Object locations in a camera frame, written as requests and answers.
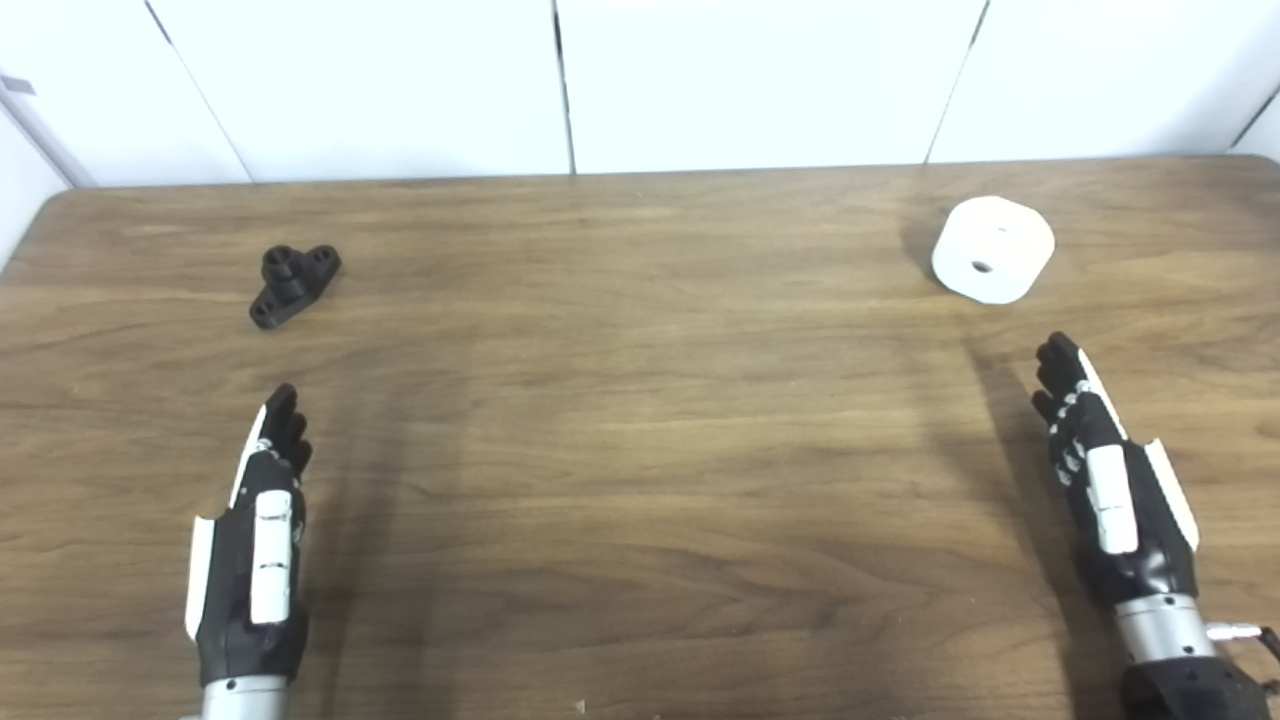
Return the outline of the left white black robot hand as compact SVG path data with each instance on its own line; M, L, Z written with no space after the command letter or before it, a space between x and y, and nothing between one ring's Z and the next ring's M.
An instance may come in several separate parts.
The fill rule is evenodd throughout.
M300 598L306 427L297 388L278 386L250 428L227 507L195 519L184 628L202 687L298 674L308 639Z

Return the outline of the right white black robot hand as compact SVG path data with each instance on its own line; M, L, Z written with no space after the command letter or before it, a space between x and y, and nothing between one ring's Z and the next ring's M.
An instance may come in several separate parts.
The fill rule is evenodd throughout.
M1157 594L1197 597L1201 534L1160 439L1130 438L1088 354L1062 332L1037 348L1032 405L1071 519L1076 561L1103 609Z

